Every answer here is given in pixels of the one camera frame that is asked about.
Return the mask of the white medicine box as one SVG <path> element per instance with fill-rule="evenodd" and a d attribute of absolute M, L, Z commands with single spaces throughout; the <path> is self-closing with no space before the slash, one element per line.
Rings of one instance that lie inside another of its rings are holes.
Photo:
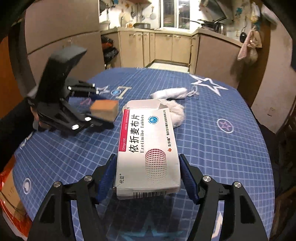
<path fill-rule="evenodd" d="M 114 188 L 120 200 L 177 193 L 180 161 L 169 108 L 160 100 L 123 107 Z"/>

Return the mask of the black garbage bags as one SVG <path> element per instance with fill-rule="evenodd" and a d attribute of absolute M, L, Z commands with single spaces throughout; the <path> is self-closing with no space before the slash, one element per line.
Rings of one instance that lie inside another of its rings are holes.
<path fill-rule="evenodd" d="M 107 65 L 119 54 L 119 51 L 114 47 L 114 41 L 109 37 L 101 36 L 101 45 L 105 68 L 107 68 Z"/>

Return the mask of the blue star-patterned tablecloth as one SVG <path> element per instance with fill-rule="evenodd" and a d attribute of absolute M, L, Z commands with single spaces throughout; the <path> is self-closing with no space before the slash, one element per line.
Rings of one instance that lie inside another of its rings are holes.
<path fill-rule="evenodd" d="M 187 73 L 147 68 L 114 68 L 89 79 L 106 87 L 107 99 L 124 106 L 158 90 L 190 89 Z M 274 181 L 268 150 L 254 115 L 239 92 L 203 77 L 198 93 L 181 101 L 185 120 L 175 129 L 178 152 L 215 181 L 242 183 L 267 233 L 274 212 Z M 16 151 L 13 178 L 30 218 L 34 218 L 55 181 L 79 181 L 117 153 L 121 117 L 103 132 L 86 129 L 76 136 L 35 132 Z M 186 240 L 198 207 L 184 188 L 157 198 L 118 200 L 113 192 L 97 206 L 109 240 Z"/>

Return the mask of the brown yellow sponge block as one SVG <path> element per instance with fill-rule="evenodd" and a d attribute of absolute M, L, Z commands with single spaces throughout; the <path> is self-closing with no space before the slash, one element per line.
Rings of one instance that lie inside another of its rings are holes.
<path fill-rule="evenodd" d="M 96 100 L 90 107 L 91 114 L 105 121 L 114 122 L 119 111 L 117 100 Z"/>

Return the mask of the beige kitchen base cabinets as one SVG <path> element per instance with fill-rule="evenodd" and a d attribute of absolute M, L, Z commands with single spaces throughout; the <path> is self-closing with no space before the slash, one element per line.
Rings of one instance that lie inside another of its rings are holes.
<path fill-rule="evenodd" d="M 243 63 L 237 60 L 238 41 L 211 30 L 193 33 L 168 30 L 112 28 L 101 34 L 113 40 L 119 54 L 114 67 L 147 67 L 152 63 L 186 66 L 189 73 L 239 85 Z"/>

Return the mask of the kitchen window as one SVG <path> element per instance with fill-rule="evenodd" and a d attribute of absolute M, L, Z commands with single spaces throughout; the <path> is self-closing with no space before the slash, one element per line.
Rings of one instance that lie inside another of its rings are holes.
<path fill-rule="evenodd" d="M 160 1 L 160 27 L 189 30 L 190 1 L 163 0 Z"/>

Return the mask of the hanging pink towel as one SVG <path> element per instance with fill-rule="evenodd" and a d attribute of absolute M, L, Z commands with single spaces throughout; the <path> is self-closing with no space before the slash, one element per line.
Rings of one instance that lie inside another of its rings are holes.
<path fill-rule="evenodd" d="M 247 64 L 253 64 L 257 61 L 258 53 L 257 48 L 262 48 L 262 40 L 258 30 L 253 27 L 248 33 L 239 53 L 237 60 L 243 60 Z"/>

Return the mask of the white knitted cloth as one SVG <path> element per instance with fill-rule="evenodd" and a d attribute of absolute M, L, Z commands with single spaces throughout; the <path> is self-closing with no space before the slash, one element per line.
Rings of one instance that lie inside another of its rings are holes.
<path fill-rule="evenodd" d="M 185 107 L 175 100 L 160 99 L 160 101 L 169 108 L 173 128 L 179 127 L 185 119 Z"/>

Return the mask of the range hood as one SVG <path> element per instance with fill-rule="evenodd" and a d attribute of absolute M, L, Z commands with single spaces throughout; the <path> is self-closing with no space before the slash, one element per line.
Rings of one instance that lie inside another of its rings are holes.
<path fill-rule="evenodd" d="M 232 1 L 229 0 L 204 0 L 200 1 L 199 8 L 208 21 L 234 20 Z"/>

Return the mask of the beige refrigerator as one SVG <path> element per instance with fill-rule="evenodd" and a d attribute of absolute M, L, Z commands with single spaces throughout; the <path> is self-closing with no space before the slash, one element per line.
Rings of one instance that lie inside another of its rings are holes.
<path fill-rule="evenodd" d="M 98 1 L 36 1 L 25 14 L 28 60 L 39 83 L 50 55 L 76 45 L 87 49 L 70 76 L 86 81 L 105 70 Z"/>

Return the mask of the white drawstring pouch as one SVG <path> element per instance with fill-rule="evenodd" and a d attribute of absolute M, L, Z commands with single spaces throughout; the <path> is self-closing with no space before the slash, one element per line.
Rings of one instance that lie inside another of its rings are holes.
<path fill-rule="evenodd" d="M 194 95 L 199 95 L 198 88 L 194 85 L 191 90 L 187 90 L 185 87 L 169 88 L 158 90 L 150 95 L 152 99 L 186 99 L 187 97 L 192 97 Z"/>

